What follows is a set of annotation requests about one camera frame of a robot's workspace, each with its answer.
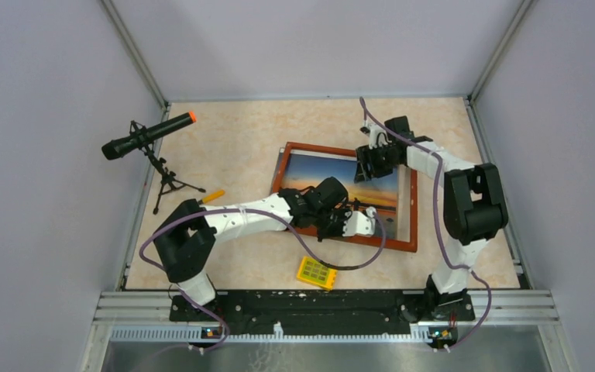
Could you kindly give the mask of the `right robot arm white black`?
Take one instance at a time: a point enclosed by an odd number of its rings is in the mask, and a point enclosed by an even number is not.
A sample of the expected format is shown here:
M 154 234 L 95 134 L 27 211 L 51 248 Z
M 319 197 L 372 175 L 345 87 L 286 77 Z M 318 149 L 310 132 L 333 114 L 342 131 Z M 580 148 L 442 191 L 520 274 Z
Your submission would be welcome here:
M 460 159 L 427 136 L 415 136 L 408 118 L 379 123 L 365 115 L 361 132 L 369 142 L 356 149 L 355 182 L 370 181 L 404 165 L 430 177 L 435 234 L 442 262 L 428 276 L 419 315 L 444 319 L 463 308 L 468 277 L 480 251 L 508 222 L 500 173 L 492 163 L 473 164 Z

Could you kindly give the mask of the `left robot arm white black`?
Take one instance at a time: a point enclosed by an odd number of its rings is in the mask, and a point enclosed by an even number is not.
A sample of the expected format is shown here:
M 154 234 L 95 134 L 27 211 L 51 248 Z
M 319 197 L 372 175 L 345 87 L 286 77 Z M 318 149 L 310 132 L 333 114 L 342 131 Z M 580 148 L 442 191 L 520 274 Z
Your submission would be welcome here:
M 153 235 L 153 244 L 170 283 L 189 297 L 188 311 L 208 320 L 217 311 L 216 291 L 205 269 L 218 244 L 252 234 L 314 227 L 319 239 L 353 236 L 357 211 L 346 188 L 334 177 L 318 186 L 281 188 L 238 205 L 182 202 Z

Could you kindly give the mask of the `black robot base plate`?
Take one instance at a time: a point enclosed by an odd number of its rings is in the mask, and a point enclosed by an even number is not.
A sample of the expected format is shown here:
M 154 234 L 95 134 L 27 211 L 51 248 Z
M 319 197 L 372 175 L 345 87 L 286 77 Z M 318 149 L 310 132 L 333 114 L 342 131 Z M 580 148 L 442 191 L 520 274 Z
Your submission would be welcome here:
M 457 325 L 474 321 L 469 295 L 437 304 L 423 291 L 372 290 L 227 290 L 199 310 L 172 298 L 172 322 L 223 320 L 232 335 L 269 333 L 279 323 L 289 335 L 408 334 L 417 322 Z

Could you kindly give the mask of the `yellow handled screwdriver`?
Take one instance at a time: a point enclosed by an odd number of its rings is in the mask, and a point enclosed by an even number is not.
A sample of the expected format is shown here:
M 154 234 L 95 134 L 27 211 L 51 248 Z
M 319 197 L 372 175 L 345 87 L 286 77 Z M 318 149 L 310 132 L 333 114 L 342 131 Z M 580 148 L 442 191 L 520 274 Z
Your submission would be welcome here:
M 210 195 L 204 196 L 202 199 L 200 199 L 198 201 L 198 203 L 200 205 L 208 204 L 209 202 L 213 202 L 214 200 L 217 200 L 218 198 L 221 198 L 224 195 L 225 195 L 224 190 L 218 190 L 218 191 L 211 193 Z

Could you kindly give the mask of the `red wooden picture frame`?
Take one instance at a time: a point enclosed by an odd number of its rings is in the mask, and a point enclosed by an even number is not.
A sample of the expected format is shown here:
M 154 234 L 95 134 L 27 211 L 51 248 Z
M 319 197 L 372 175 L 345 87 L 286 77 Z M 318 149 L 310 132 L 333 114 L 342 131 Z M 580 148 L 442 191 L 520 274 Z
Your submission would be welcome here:
M 275 168 L 273 181 L 271 184 L 271 191 L 277 192 L 280 189 L 280 181 L 284 175 L 284 167 L 287 163 L 288 155 L 292 150 L 306 150 L 318 153 L 330 153 L 335 155 L 342 155 L 354 157 L 356 154 L 354 150 L 347 150 L 336 147 L 318 146 L 307 143 L 288 142 L 279 150 L 277 165 Z M 399 168 L 394 171 L 400 171 L 400 179 L 403 181 L 403 208 L 401 217 L 408 217 L 408 226 L 410 227 L 410 240 L 400 241 L 391 239 L 387 236 L 385 247 L 389 250 L 396 250 L 408 253 L 415 253 L 418 250 L 418 176 L 413 170 L 406 170 Z

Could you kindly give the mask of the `sunset photo print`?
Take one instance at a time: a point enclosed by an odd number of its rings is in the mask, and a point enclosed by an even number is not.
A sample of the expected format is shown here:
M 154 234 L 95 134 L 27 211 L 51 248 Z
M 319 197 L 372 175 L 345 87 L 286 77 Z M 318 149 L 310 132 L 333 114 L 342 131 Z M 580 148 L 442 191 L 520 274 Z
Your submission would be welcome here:
M 387 236 L 400 241 L 410 240 L 408 217 L 401 217 L 404 199 L 401 172 L 355 183 L 356 159 L 354 157 L 292 150 L 284 167 L 281 188 L 305 189 L 316 187 L 327 177 L 334 177 L 348 191 L 347 206 L 355 210 L 373 207 L 383 219 Z

